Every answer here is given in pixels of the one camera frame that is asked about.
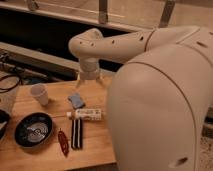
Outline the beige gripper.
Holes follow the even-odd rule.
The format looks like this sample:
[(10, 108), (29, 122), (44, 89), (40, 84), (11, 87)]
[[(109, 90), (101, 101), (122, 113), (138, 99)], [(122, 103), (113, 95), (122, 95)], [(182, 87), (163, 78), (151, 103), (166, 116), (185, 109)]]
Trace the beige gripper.
[(101, 86), (104, 87), (104, 82), (100, 76), (99, 62), (95, 58), (80, 59), (80, 74), (77, 76), (76, 88), (83, 84), (83, 80), (95, 80)]

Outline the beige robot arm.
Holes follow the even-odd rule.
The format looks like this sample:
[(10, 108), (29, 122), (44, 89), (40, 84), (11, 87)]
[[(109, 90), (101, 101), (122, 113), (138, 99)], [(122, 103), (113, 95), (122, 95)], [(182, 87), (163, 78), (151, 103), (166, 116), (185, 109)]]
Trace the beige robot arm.
[(202, 128), (213, 106), (213, 29), (157, 28), (71, 38), (84, 73), (99, 59), (122, 67), (107, 92), (107, 123), (119, 171), (198, 171)]

